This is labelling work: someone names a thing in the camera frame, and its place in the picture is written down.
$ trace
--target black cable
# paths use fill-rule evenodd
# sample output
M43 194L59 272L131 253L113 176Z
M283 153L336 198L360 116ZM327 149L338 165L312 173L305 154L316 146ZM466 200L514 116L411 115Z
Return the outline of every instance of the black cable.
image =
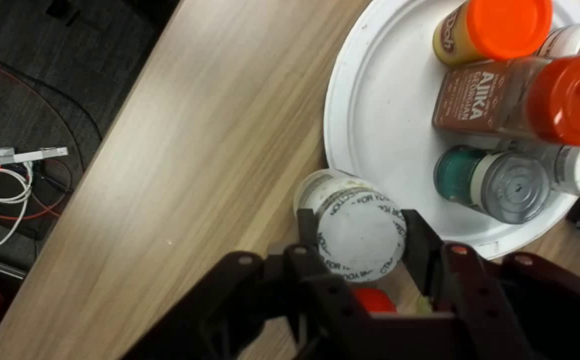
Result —
M51 85L47 85L47 83L43 83L43 81L40 81L40 79L34 79L34 76L29 76L29 75L25 75L25 72L21 72L21 70L18 70L18 68L5 65L3 60L0 60L0 67L5 68L7 72L14 72L14 75L19 76L19 79L25 79L25 81L31 83L31 85L38 85L38 87L41 87L41 89L51 91L53 95L57 95L57 96L62 96L63 101L67 101L70 105L74 105L74 107L76 107L76 108L77 108L77 110L87 119L92 130L95 132L98 143L101 143L101 138L103 138L101 129L95 125L95 121L92 119L92 115L90 115L90 113L87 113L87 110L86 110L86 108L83 108L76 99L72 99L72 96L66 95L63 91L59 91L59 89L55 89L55 87L51 87Z
M31 89L28 83L24 83L19 76L10 75L1 67L0 67L0 72L1 72L1 76L11 79L19 87L24 87L28 92L31 92L34 96L38 96L50 108L50 113L59 121L59 125L66 129L67 136L72 138L74 149L77 153L77 161L80 161L81 173L86 173L86 154L83 154L83 149L80 146L80 143L77 143L77 138L76 138L70 122L57 113L57 108L51 103L47 103L47 99L43 99L36 89Z
M66 176L67 176L67 184L62 184L59 181L55 181L50 173L47 173L47 165L59 165L59 168L63 168ZM59 158L46 158L43 163L38 163L36 167L38 171L38 178L47 183L51 188L55 188L57 193L70 197L74 190L74 175L70 171L70 167L59 161Z

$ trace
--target white cap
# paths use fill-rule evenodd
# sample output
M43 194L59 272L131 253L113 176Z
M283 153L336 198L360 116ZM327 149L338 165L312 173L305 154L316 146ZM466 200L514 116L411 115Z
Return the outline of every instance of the white cap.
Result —
M318 225L318 254L348 283L374 283L392 272L406 247L402 212L374 190L340 193Z

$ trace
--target glass jar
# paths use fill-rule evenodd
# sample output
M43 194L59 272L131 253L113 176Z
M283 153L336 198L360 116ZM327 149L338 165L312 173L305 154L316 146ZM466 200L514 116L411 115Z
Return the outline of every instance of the glass jar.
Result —
M552 0L466 0L433 30L433 55L456 67L533 55L548 39Z
M404 256L404 215L361 178L338 171L312 173L293 197L293 215L300 210L316 217L312 247L345 283L375 283Z
M506 225L539 215L549 194L546 171L526 156L479 149L450 149L433 168L433 186L457 203Z
M564 58L580 55L580 24L553 30L538 51L541 58Z
M538 161L552 188L580 197L580 146L555 146L546 143L509 143L501 149Z
M432 125L580 146L580 56L454 68L439 89Z

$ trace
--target wooden table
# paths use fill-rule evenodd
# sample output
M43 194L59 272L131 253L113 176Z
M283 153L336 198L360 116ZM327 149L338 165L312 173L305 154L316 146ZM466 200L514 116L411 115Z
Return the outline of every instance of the wooden table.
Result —
M0 359L117 359L222 254L291 238L327 76L365 0L186 0L0 327ZM532 251L580 275L560 225ZM389 281L402 309L411 287ZM252 359L285 359L273 328Z

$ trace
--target orange lid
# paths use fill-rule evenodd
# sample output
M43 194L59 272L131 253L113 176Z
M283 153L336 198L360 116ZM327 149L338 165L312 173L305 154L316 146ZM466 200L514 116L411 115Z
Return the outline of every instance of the orange lid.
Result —
M526 116L546 143L580 146L580 56L553 60L535 76Z
M467 34L493 60L533 55L552 26L552 0L467 0Z

